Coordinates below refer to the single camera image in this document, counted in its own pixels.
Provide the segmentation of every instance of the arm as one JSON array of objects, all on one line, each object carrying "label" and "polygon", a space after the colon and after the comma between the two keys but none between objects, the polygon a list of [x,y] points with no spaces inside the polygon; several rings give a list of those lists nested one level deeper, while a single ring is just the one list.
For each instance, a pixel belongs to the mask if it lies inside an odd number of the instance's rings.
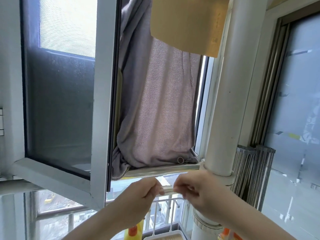
[{"label": "arm", "polygon": [[247,240],[295,240],[207,171],[181,174],[173,187],[208,219],[236,232]]},{"label": "arm", "polygon": [[138,224],[158,194],[163,195],[164,190],[156,178],[134,182],[113,202],[71,231],[64,240],[110,240],[118,232]]}]

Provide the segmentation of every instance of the hand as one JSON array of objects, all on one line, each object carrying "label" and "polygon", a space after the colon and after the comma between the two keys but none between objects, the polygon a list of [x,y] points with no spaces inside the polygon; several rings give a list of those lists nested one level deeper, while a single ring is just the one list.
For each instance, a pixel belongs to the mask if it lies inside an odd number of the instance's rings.
[{"label": "hand", "polygon": [[221,224],[229,221],[229,204],[237,198],[206,170],[180,174],[173,191],[182,194],[206,218]]},{"label": "hand", "polygon": [[161,183],[155,177],[146,177],[130,184],[122,194],[106,206],[108,215],[118,223],[119,231],[137,225],[148,213],[157,195],[164,195]]}]

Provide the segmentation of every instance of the gray blanket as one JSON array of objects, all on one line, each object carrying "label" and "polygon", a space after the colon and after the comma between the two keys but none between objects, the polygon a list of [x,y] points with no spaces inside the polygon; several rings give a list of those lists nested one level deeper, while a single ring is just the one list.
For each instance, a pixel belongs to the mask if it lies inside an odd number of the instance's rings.
[{"label": "gray blanket", "polygon": [[150,34],[152,0],[122,9],[119,68],[123,75],[120,130],[112,179],[130,168],[197,163],[195,144],[200,55]]}]

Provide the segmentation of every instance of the person's left hand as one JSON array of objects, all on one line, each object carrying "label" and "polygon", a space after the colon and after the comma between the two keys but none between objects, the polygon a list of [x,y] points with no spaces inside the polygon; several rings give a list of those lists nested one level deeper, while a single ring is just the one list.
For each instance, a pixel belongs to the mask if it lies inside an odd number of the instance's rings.
[{"label": "person's left hand", "polygon": [[105,210],[117,223],[115,227],[122,231],[141,222],[155,197],[164,193],[155,177],[146,177],[130,184]]}]

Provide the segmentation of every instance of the window hinge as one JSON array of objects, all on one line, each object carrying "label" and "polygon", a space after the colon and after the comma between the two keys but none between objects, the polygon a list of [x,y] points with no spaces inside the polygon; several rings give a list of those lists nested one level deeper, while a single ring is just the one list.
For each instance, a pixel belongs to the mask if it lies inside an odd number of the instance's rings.
[{"label": "window hinge", "polygon": [[5,130],[3,128],[3,113],[2,113],[2,109],[0,108],[0,136],[4,136],[5,135]]}]

